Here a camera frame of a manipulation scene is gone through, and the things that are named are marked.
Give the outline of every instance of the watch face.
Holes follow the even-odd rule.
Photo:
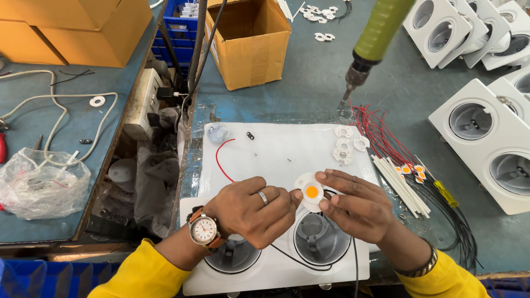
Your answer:
[[[199,244],[210,243],[217,234],[217,226],[209,217],[199,217],[193,222],[190,233]]]

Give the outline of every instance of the hand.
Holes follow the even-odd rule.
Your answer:
[[[264,249],[285,233],[295,222],[295,212],[302,192],[266,186],[262,177],[234,182],[204,206],[202,211],[219,222],[221,236],[239,234],[256,249]],[[264,205],[257,192],[267,197]]]
[[[380,243],[393,225],[392,202],[385,191],[366,180],[327,169],[315,179],[345,195],[320,201],[320,209],[347,234],[368,243]]]

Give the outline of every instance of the plastic bag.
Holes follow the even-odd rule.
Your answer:
[[[0,205],[18,218],[65,217],[85,207],[89,169],[66,152],[46,156],[23,148],[0,168]]]

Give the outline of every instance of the yellow sleeve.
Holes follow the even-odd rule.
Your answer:
[[[488,298],[486,289],[471,273],[438,250],[434,268],[421,277],[397,274],[407,292],[414,298]]]
[[[176,268],[153,245],[144,239],[116,275],[92,290],[89,298],[174,297],[190,272]]]

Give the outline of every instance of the blue workbench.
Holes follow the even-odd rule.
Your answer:
[[[302,2],[289,1],[293,14]],[[352,48],[374,3],[352,1],[353,12],[340,23],[319,24],[298,14],[291,24],[293,29],[280,81],[229,92],[210,54],[199,83],[191,134],[184,152],[186,164],[181,173],[180,198],[197,195],[202,127],[208,122],[310,124],[335,122],[339,115],[351,117],[348,108],[339,108],[338,104],[346,90],[344,76],[352,62]],[[342,0],[312,0],[306,4],[321,9],[337,6],[338,15],[346,8]],[[316,32],[331,33],[336,39],[318,42],[314,39]],[[383,62],[373,68],[366,83],[351,95],[356,106],[371,104],[372,110],[390,109],[385,117],[386,125],[460,202],[478,243],[478,259],[484,266],[478,268],[478,273],[530,270],[527,252],[530,213],[506,215],[487,192],[479,189],[479,181],[451,147],[440,141],[438,131],[427,117],[471,79],[479,78],[487,85],[511,71],[504,67],[488,72],[482,64],[468,69],[459,59],[444,69],[430,69],[405,30],[400,28]],[[396,198],[390,197],[396,213],[402,213]],[[454,232],[441,213],[431,209],[431,219],[407,218],[405,224],[436,247],[446,247],[452,243]],[[457,252],[450,255],[458,259]],[[372,278],[379,283],[395,282],[395,274],[381,254],[370,258]]]
[[[105,158],[112,154],[117,143],[117,132],[120,117],[133,87],[136,88],[135,80],[142,75],[145,58],[153,44],[154,35],[158,28],[157,24],[162,17],[165,3],[152,9],[153,18],[145,30],[140,42],[132,54],[125,68],[95,67],[81,65],[35,65],[35,64],[12,64],[8,63],[2,73],[13,71],[29,71],[35,69],[47,69],[56,74],[56,82],[66,80],[72,76],[65,73],[82,73],[92,68],[96,74],[81,76],[74,80],[60,83],[55,88],[55,94],[96,94],[106,92],[117,92],[118,102],[110,113],[102,128],[102,133],[95,150],[84,161],[90,169],[91,177],[89,194],[85,201],[94,198],[96,188],[94,183],[100,175]],[[14,78],[0,80],[0,114],[6,114],[16,107],[21,101],[35,95],[50,94],[51,75],[30,74]],[[83,156],[90,145],[82,145],[80,139],[94,139],[104,113],[112,104],[113,95],[107,96],[105,105],[94,108],[89,105],[90,98],[59,98],[58,102],[68,109],[67,116],[61,122],[50,146],[51,151],[64,151],[73,154],[80,151]],[[38,137],[43,134],[41,150],[47,137],[61,115],[62,110],[53,104],[51,98],[35,99],[24,105],[14,116],[8,119],[11,129],[5,131],[8,156],[12,156],[23,147],[33,148]],[[49,220],[21,220],[9,212],[0,212],[0,244],[18,242],[52,242],[76,240],[80,232],[84,230],[86,222],[91,213],[89,208],[85,211],[76,212],[64,218]]]

